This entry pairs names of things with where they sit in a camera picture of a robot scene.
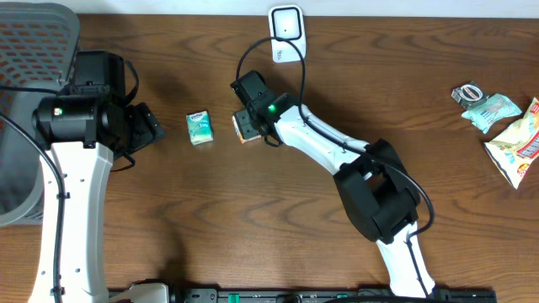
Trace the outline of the cream snack bag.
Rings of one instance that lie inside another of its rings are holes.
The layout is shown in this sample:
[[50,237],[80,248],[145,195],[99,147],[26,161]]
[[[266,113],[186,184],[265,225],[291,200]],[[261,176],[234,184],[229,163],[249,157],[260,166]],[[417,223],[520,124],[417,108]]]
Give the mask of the cream snack bag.
[[538,158],[538,99],[523,117],[483,144],[494,165],[518,189],[531,164]]

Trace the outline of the teal tissue box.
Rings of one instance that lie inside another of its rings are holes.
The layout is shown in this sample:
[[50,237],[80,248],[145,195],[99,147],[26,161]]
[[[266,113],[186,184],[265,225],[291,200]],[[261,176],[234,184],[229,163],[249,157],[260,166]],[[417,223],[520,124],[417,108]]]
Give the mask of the teal tissue box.
[[186,116],[189,140],[193,146],[213,141],[214,134],[211,128],[209,113],[204,110]]

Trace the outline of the mint green wipes pack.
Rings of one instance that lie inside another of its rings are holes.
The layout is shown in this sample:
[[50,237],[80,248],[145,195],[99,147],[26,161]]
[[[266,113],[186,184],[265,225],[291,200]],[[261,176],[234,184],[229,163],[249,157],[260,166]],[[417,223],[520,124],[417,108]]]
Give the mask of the mint green wipes pack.
[[482,133],[487,134],[489,129],[497,121],[518,116],[521,109],[508,97],[496,93],[484,103],[475,105],[462,114],[462,118],[470,120]]

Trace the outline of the orange small packet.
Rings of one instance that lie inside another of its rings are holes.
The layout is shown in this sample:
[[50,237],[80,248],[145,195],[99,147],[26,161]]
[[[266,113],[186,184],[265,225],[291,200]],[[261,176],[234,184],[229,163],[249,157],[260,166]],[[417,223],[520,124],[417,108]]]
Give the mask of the orange small packet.
[[260,133],[254,128],[248,116],[234,115],[232,122],[236,134],[242,144],[257,140],[261,137]]

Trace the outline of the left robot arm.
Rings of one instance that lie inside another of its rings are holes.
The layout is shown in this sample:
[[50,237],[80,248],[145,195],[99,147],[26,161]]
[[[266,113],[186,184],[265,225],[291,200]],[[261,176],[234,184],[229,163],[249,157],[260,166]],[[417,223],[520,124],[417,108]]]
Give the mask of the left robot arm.
[[151,280],[110,293],[104,275],[104,198],[113,162],[164,136],[148,106],[132,104],[138,89],[125,89],[132,67],[107,51],[79,51],[72,80],[33,113],[44,216],[32,302],[171,300],[168,285]]

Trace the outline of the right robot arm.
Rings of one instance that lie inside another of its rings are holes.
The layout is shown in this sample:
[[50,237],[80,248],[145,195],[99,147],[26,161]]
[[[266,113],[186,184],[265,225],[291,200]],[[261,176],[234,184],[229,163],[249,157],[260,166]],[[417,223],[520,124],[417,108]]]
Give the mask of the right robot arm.
[[299,98],[277,95],[261,74],[251,71],[231,84],[244,105],[244,121],[294,147],[332,174],[346,215],[374,242],[397,296],[428,298],[435,281],[418,244],[420,190],[390,143],[360,141],[320,120]]

